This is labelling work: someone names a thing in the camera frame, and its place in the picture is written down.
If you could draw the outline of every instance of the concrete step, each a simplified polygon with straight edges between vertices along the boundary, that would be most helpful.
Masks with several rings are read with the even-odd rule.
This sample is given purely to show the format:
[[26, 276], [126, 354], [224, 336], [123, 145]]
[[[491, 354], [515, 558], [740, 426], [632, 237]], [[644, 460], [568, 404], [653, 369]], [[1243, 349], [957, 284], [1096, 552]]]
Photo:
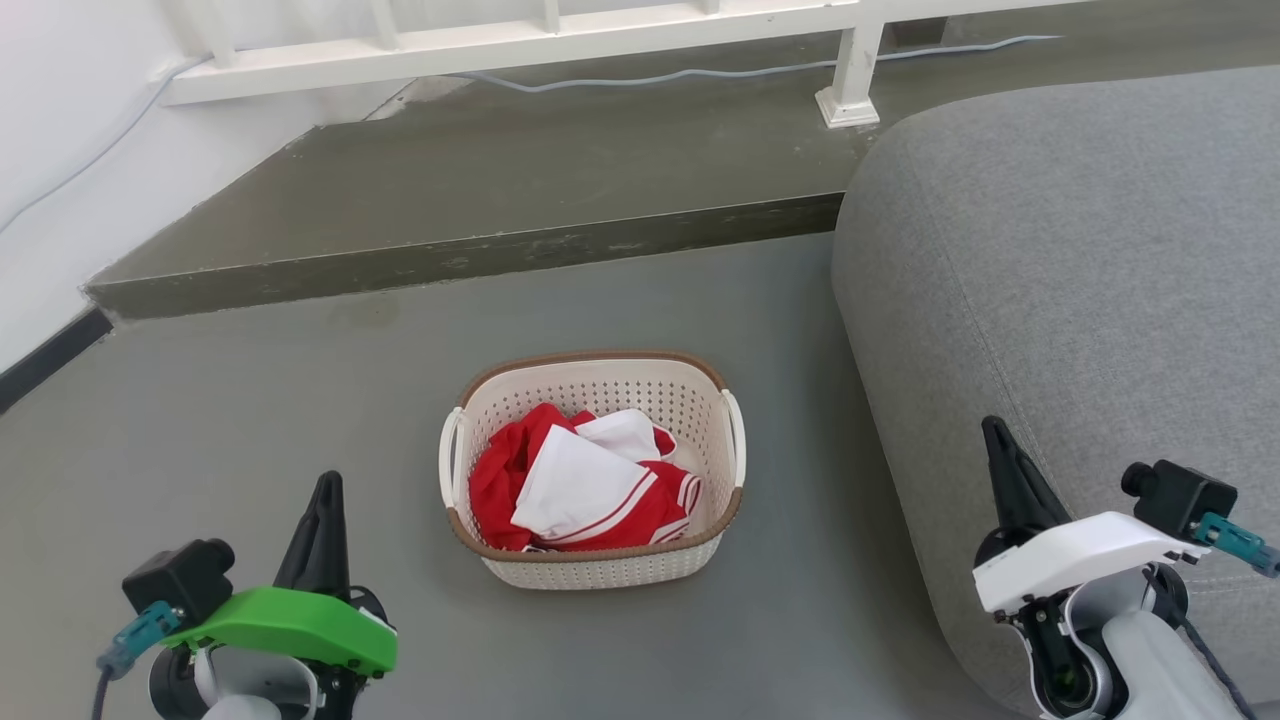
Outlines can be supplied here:
[[[1276, 64], [1277, 8], [1106, 0], [952, 18], [947, 45], [1065, 37], [882, 64], [872, 128], [823, 126], [813, 95], [829, 69], [536, 95], [474, 82], [307, 133], [86, 291], [133, 320], [820, 232], [859, 159], [901, 118], [1005, 90]], [[756, 69], [832, 59], [837, 38], [499, 74], [541, 85]]]

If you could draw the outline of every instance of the gray floor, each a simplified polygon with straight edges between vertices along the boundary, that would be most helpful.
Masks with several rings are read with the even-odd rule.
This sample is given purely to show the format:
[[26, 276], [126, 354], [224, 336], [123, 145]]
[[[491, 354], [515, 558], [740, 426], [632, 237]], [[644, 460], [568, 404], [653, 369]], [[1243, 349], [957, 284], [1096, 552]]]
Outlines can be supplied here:
[[[390, 287], [392, 272], [404, 273], [398, 284], [415, 284], [406, 263], [467, 258], [406, 260], [390, 250], [841, 192], [884, 128], [954, 100], [1280, 63], [1274, 0], [1100, 0], [968, 15], [952, 19], [947, 44], [1027, 33], [1064, 37], [881, 65], [872, 97], [883, 122], [873, 128], [822, 124], [813, 94], [829, 85], [829, 69], [541, 95], [475, 83], [385, 120], [310, 133], [96, 278], [91, 292], [140, 318], [242, 306], [246, 293], [270, 302]], [[504, 74], [545, 83], [751, 69], [833, 59], [836, 40], [823, 33]], [[531, 252], [553, 250], [543, 242]], [[337, 269], [312, 261], [338, 254]], [[467, 272], [486, 274], [483, 264]], [[219, 272], [224, 282], [207, 277]]]
[[[401, 630], [364, 717], [1000, 719], [933, 623], [828, 282], [829, 237], [312, 300], [118, 331], [0, 416], [0, 696], [77, 717], [128, 618], [119, 579], [223, 537], [270, 582], [323, 470], [353, 582]], [[750, 438], [708, 568], [584, 594], [512, 589], [452, 537], [439, 425], [512, 357], [671, 347], [714, 364]], [[145, 671], [108, 717], [151, 717]]]

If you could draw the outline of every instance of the black baseboard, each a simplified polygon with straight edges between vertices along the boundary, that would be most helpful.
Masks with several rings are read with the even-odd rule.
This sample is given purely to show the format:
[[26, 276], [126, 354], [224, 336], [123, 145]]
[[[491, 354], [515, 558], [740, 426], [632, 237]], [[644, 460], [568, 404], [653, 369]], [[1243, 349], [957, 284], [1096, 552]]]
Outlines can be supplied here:
[[95, 307], [0, 374], [0, 413], [13, 407], [63, 365], [111, 332], [111, 320]]

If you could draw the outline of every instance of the white plastic basket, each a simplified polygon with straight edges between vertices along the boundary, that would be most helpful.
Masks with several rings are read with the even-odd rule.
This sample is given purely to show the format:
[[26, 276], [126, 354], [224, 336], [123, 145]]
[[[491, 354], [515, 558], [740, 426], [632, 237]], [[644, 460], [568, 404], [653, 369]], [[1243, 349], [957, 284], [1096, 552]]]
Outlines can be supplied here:
[[[489, 437], [541, 402], [566, 415], [637, 407], [676, 434], [680, 464], [703, 478], [687, 534], [660, 544], [590, 552], [512, 552], [485, 544], [467, 480]], [[675, 352], [589, 352], [535, 357], [476, 379], [440, 433], [440, 496], [454, 533], [503, 580], [530, 589], [603, 589], [696, 573], [737, 514], [746, 479], [742, 413], [721, 377]]]

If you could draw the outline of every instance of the gray sofa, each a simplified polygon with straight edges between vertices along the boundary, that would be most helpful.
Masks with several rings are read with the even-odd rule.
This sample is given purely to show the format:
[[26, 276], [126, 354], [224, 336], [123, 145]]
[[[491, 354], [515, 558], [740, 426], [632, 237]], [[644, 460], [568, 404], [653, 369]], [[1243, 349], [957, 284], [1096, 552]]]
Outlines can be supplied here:
[[[1124, 469], [1167, 457], [1280, 541], [1280, 68], [915, 115], [850, 186], [832, 272], [938, 623], [1001, 703], [1036, 715], [970, 575], [996, 521], [984, 415], [1073, 516], [1130, 510]], [[1280, 582], [1220, 553], [1179, 571], [1245, 697], [1280, 698]]]

